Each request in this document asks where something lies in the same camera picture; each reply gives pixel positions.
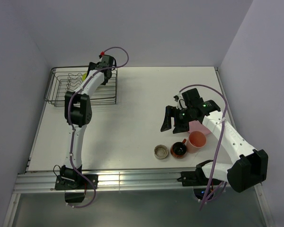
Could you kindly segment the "pink tumbler cup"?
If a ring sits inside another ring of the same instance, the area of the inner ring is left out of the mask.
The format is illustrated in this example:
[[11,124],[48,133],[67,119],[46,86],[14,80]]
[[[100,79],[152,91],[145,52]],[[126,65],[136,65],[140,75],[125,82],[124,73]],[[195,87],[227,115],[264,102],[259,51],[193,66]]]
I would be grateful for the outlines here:
[[206,136],[200,131],[193,131],[189,134],[186,142],[188,153],[196,153],[206,144]]

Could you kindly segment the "orange black mug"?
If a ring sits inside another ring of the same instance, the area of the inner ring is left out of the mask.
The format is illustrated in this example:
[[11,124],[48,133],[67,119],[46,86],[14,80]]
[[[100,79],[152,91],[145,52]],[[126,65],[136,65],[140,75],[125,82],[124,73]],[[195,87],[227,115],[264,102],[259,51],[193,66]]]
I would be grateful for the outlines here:
[[170,148],[170,153],[174,158],[182,159],[185,157],[187,152],[186,139],[181,142],[174,143]]

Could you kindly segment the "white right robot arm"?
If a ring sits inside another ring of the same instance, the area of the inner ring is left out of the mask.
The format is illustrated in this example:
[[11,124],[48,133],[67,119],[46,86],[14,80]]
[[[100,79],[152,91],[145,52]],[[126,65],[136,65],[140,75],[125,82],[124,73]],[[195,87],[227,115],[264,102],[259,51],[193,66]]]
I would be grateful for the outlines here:
[[266,180],[268,154],[246,142],[225,119],[225,111],[213,101],[204,101],[197,88],[182,89],[174,96],[177,106],[166,106],[161,131],[173,133],[189,131],[189,123],[198,121],[217,139],[218,147],[228,153],[231,164],[218,163],[217,156],[196,166],[190,184],[229,183],[236,192],[242,192]]

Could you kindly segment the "green bowl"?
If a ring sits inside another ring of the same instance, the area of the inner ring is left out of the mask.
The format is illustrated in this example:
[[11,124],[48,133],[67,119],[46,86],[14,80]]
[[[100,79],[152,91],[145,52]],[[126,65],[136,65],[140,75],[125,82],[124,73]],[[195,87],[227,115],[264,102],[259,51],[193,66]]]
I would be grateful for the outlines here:
[[87,73],[84,73],[83,76],[82,76],[82,81],[84,81],[87,77]]

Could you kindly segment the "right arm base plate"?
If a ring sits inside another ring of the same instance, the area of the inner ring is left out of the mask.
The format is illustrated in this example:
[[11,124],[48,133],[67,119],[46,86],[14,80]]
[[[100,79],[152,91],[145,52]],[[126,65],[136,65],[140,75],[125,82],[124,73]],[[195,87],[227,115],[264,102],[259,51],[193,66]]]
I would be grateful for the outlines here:
[[181,182],[183,187],[207,186],[209,178],[204,175],[202,170],[197,169],[195,171],[181,172],[177,181]]

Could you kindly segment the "speckled ceramic cup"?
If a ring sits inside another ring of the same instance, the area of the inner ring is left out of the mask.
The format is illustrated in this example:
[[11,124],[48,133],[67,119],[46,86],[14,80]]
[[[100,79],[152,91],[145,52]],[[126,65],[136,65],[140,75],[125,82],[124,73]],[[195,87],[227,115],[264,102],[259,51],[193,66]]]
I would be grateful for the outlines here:
[[158,159],[158,160],[163,160],[165,159],[169,154],[169,150],[165,145],[157,145],[154,148],[154,156]]

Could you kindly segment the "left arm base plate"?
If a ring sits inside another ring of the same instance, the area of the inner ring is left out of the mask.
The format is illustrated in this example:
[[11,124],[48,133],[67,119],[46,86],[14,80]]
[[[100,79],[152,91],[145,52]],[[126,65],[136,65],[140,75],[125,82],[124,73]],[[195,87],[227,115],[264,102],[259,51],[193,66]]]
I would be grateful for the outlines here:
[[67,203],[82,203],[85,199],[87,190],[93,190],[93,186],[84,178],[78,181],[71,181],[62,178],[60,175],[56,178],[54,189],[64,191],[64,199]]

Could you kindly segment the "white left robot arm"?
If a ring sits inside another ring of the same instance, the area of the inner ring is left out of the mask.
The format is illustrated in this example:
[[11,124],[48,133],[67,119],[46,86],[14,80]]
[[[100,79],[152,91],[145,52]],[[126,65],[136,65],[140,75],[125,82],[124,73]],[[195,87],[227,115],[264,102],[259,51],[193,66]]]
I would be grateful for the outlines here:
[[106,85],[112,77],[112,69],[116,66],[114,57],[102,52],[100,62],[91,62],[85,80],[73,92],[64,96],[64,117],[70,126],[70,150],[64,164],[60,167],[57,184],[67,189],[77,189],[86,180],[82,176],[82,145],[84,133],[92,118],[90,97],[101,85]]

